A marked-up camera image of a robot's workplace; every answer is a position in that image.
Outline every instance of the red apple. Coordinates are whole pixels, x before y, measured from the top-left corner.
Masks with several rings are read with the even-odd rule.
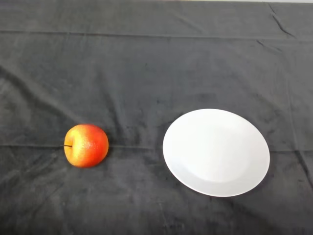
[[[64,151],[69,163],[76,167],[92,167],[99,164],[108,153],[106,133],[91,124],[72,127],[64,140]]]

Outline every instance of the dark gray cloth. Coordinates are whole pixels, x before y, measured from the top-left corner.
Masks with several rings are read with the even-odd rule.
[[[0,234],[313,234],[312,75],[310,4],[0,1]],[[252,191],[210,197],[168,170],[166,129],[200,108],[264,135]],[[109,135],[97,167],[60,147],[79,123]]]

